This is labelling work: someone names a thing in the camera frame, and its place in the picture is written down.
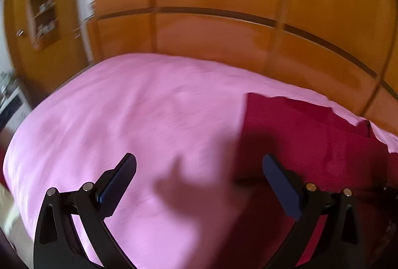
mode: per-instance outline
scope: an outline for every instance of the bolt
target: bolt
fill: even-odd
[[[52,187],[52,188],[48,189],[47,195],[53,196],[55,194],[55,192],[56,192],[56,189],[54,187]]]
[[[313,183],[308,183],[307,185],[305,185],[305,188],[307,188],[307,191],[316,191],[316,185]]]
[[[350,197],[352,195],[352,190],[350,188],[344,188],[343,194],[347,197]]]
[[[84,190],[84,191],[91,191],[91,190],[93,189],[93,187],[94,187],[94,184],[88,182],[88,183],[85,183],[85,184],[83,185],[83,190]]]

